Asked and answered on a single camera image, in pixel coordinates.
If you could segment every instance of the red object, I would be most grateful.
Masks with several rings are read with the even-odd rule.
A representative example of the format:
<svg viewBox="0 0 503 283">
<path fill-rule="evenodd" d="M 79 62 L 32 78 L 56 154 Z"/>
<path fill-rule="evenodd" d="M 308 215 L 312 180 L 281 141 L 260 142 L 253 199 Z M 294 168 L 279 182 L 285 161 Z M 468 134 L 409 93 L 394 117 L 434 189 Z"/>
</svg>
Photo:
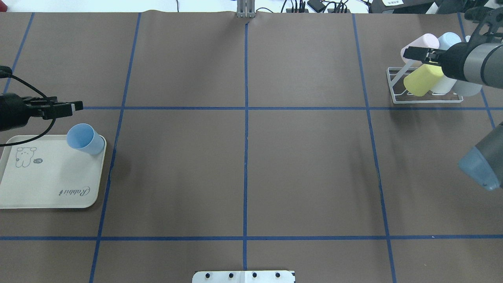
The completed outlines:
<svg viewBox="0 0 503 283">
<path fill-rule="evenodd" d="M 2 0 L 0 0 L 0 12 L 7 12 L 7 5 Z"/>
</svg>

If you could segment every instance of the gray tabletop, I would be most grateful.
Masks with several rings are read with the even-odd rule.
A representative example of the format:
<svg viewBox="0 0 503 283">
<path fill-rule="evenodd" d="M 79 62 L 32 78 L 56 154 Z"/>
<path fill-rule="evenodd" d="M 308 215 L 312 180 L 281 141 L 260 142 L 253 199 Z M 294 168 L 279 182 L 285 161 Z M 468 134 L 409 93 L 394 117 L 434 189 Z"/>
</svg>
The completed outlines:
<svg viewBox="0 0 503 283">
<path fill-rule="evenodd" d="M 503 190 L 457 168 L 503 120 L 502 91 L 396 106 L 385 75 L 422 34 L 473 28 L 456 14 L 0 14 L 0 64 L 84 102 L 50 133 L 85 122 L 108 141 L 93 206 L 0 210 L 0 281 L 503 281 Z"/>
</svg>

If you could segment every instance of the cartoon bear drawing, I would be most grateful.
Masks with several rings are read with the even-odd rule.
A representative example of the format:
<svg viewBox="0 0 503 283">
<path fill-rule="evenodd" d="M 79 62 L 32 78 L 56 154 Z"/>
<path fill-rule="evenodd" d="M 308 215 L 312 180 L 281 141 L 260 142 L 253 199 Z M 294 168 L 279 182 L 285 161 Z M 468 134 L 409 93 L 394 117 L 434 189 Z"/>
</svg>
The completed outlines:
<svg viewBox="0 0 503 283">
<path fill-rule="evenodd" d="M 37 148 L 18 148 L 16 152 L 16 167 L 28 167 Z"/>
</svg>

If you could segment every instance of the yellow cup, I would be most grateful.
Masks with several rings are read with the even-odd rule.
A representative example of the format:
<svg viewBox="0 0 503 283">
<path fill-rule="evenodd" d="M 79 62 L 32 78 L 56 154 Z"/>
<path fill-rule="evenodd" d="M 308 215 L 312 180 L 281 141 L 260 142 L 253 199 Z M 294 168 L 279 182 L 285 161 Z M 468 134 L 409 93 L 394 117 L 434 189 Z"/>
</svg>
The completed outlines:
<svg viewBox="0 0 503 283">
<path fill-rule="evenodd" d="M 441 67 L 423 64 L 403 79 L 403 85 L 413 95 L 424 96 L 443 75 Z"/>
</svg>

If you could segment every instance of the tray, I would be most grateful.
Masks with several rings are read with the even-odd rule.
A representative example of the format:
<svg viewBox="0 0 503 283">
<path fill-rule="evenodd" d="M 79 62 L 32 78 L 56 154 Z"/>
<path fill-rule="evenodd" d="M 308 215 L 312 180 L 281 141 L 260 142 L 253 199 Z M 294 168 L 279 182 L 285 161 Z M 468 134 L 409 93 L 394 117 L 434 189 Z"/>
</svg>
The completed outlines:
<svg viewBox="0 0 503 283">
<path fill-rule="evenodd" d="M 31 137 L 17 135 L 8 142 Z M 0 159 L 0 208 L 89 207 L 98 198 L 104 160 L 105 150 L 89 155 L 72 149 L 66 135 L 45 135 L 5 147 Z"/>
</svg>

